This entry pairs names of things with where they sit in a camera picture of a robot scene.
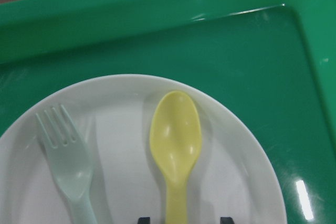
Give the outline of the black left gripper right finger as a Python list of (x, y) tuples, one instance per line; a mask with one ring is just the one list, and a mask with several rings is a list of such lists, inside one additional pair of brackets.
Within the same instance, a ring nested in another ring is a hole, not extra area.
[(234, 224), (232, 217), (220, 217), (220, 224)]

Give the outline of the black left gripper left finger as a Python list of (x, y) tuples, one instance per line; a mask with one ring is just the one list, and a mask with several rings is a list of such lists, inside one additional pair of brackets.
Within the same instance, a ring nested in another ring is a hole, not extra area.
[(150, 217), (140, 217), (138, 224), (150, 224)]

